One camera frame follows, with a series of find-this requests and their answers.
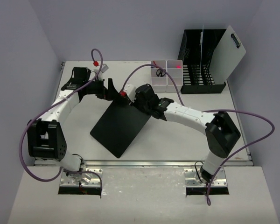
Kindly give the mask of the black handled scissors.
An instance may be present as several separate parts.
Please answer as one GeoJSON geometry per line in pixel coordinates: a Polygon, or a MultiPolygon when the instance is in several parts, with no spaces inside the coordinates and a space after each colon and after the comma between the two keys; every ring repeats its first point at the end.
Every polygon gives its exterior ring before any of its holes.
{"type": "Polygon", "coordinates": [[[165,77],[166,76],[166,71],[164,69],[157,69],[156,76],[157,77],[165,77]]]}

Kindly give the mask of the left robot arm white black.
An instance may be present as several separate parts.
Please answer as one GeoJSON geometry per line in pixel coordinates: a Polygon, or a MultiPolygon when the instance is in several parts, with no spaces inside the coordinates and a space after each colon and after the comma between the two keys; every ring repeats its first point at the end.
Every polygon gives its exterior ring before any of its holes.
{"type": "Polygon", "coordinates": [[[67,117],[86,95],[95,95],[99,99],[114,101],[120,96],[112,79],[108,79],[108,87],[104,86],[102,69],[90,70],[86,67],[74,67],[70,79],[61,87],[53,108],[38,117],[28,128],[28,152],[31,157],[53,160],[59,166],[71,172],[71,178],[77,183],[87,180],[88,172],[81,168],[82,160],[67,151],[67,143],[62,126],[67,117]]]}

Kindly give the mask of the white clear clipboard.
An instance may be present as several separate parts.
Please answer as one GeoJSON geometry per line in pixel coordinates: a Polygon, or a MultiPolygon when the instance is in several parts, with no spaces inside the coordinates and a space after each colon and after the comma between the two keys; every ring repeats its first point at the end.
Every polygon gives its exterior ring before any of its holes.
{"type": "Polygon", "coordinates": [[[246,50],[238,35],[228,26],[216,46],[210,62],[209,72],[215,84],[223,84],[240,63],[246,50]]]}

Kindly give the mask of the blue clipboard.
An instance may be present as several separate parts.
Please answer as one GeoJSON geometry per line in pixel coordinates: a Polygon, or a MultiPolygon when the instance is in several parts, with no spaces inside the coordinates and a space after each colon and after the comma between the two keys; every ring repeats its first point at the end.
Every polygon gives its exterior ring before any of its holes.
{"type": "Polygon", "coordinates": [[[201,37],[200,37],[200,70],[199,75],[202,78],[202,58],[203,58],[203,36],[204,36],[204,24],[202,26],[201,37]]]}

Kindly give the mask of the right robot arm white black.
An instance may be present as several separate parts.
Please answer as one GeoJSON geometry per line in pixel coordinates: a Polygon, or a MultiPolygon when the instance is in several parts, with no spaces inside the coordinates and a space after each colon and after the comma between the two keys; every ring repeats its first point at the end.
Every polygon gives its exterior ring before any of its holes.
{"type": "Polygon", "coordinates": [[[226,112],[202,112],[169,98],[159,98],[149,84],[124,89],[133,106],[155,119],[175,122],[193,128],[206,136],[209,153],[198,173],[203,183],[210,183],[216,171],[229,156],[241,134],[226,112]]]}

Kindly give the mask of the black clipboard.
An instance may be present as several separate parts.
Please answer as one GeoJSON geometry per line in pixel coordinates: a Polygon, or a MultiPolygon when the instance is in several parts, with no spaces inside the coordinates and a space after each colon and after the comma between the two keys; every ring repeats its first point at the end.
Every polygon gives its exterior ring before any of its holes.
{"type": "Polygon", "coordinates": [[[120,158],[150,118],[150,115],[131,105],[113,101],[90,135],[116,158],[120,158]]]}

